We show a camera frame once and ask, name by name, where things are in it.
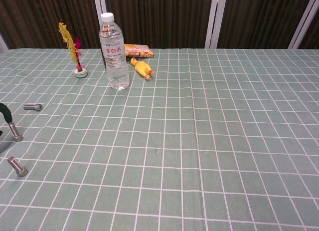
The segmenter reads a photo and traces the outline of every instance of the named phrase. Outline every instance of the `green checkered tablecloth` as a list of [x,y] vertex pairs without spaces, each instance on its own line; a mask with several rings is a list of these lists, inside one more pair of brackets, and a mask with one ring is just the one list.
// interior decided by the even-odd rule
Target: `green checkered tablecloth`
[[319,50],[154,52],[123,91],[97,49],[0,54],[0,230],[319,231]]

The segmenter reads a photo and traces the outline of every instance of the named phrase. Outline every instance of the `rubber chicken toy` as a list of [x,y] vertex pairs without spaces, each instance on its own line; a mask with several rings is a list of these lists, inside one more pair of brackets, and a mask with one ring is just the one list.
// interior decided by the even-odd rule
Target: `rubber chicken toy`
[[146,79],[149,79],[150,75],[154,74],[154,71],[152,71],[148,64],[146,64],[144,61],[137,61],[135,57],[131,59],[131,64],[135,66],[135,70]]

